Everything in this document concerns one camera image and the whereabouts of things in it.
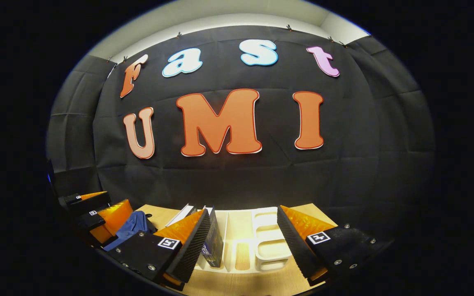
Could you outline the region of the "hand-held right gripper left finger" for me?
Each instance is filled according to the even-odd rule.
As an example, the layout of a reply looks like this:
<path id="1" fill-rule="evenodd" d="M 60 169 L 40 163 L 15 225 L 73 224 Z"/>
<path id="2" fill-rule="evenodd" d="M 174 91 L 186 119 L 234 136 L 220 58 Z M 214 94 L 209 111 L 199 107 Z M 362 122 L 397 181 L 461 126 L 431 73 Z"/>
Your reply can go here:
<path id="1" fill-rule="evenodd" d="M 203 209 L 154 234 L 138 231 L 107 254 L 152 283 L 182 290 L 193 273 L 210 227 L 209 212 Z"/>

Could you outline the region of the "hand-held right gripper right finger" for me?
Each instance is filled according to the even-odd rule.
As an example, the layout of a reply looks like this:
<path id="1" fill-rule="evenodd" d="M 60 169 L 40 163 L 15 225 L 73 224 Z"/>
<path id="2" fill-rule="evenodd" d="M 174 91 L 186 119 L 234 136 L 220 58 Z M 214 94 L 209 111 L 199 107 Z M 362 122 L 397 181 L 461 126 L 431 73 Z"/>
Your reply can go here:
<path id="1" fill-rule="evenodd" d="M 311 287 L 350 276 L 386 249 L 385 240 L 350 225 L 334 226 L 285 206 L 278 206 L 277 223 Z"/>

